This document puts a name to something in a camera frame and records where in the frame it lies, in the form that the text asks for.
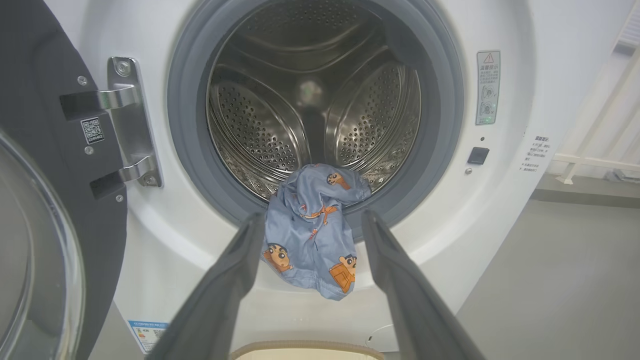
metal hinge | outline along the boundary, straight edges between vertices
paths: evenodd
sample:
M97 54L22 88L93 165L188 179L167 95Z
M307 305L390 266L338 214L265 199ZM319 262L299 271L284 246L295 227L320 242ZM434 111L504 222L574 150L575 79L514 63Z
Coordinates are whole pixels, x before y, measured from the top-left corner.
M77 80L80 85L87 81L84 76ZM162 186L138 62L132 58L110 58L107 82L109 90L64 96L61 98L63 107L68 104L67 110L74 112L108 110L124 163L118 171L120 179L138 180L143 186Z

fabric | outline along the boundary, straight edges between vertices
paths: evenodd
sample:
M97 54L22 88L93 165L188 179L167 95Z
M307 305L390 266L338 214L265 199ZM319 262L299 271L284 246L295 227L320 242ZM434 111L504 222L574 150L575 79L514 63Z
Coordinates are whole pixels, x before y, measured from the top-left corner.
M344 298L358 257L342 207L369 196L369 183L354 171L317 164L294 172L269 202L261 259L289 284Z

instruction label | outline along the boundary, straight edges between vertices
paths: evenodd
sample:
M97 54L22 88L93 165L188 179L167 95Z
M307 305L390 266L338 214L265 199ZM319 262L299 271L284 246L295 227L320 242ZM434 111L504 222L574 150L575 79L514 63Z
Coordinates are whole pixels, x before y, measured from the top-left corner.
M545 161L547 156L551 155L549 154L550 149L551 145L549 145L549 138L544 136L534 136L526 155L520 162L519 170L531 173L545 171L542 163Z
M476 125L495 122L500 92L500 51L481 51L478 60L478 109Z

washing machine drum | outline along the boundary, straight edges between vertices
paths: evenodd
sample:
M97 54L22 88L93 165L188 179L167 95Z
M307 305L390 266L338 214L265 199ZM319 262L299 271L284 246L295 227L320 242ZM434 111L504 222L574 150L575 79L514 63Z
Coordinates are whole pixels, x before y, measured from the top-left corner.
M194 54L179 45L174 56L170 122L194 183L238 223L292 172L327 163L369 181L373 197L346 210L357 236L364 207L402 219L442 175L460 130L460 65L444 24L412 28L373 2L247 10L208 54L199 86L178 78ZM192 19L181 42L206 31ZM188 94L195 102L179 99Z

white railing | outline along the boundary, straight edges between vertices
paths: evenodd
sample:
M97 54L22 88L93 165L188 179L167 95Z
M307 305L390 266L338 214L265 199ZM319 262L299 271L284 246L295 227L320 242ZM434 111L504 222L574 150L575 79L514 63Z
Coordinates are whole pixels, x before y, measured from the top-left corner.
M556 179L562 181L565 184L573 184L572 178L576 174L578 168L582 165L640 172L640 165L637 164L636 158L638 150L640 150L640 131L636 133L631 144L627 147L624 155L621 157L621 161L606 159L611 157L613 151L619 144L622 137L625 135L628 136L628 133L630 131L633 131L633 120L640 113L640 97L635 100L630 111L626 114L624 121L621 123L621 126L618 128L611 141L607 144L603 153L603 158L593 158L587 156L591 147L595 145L594 140L601 139L601 137L598 135L601 133L603 128L607 127L608 120L611 118L612 114L619 111L621 100L626 94L626 91L629 89L631 83L635 81L639 70L640 51L638 51L638 48L636 48L631 59L627 63L625 70L620 76L620 79L618 80L611 94L608 96L607 100L602 106L600 113L598 113L598 116L592 123L586 135L580 141L575 154L558 153L554 156L553 160L555 161L569 163L569 165L565 168L563 174L558 176ZM590 98L586 99L584 104L589 104L589 102L591 101L591 97L596 96L595 94L596 92L592 91L589 95Z

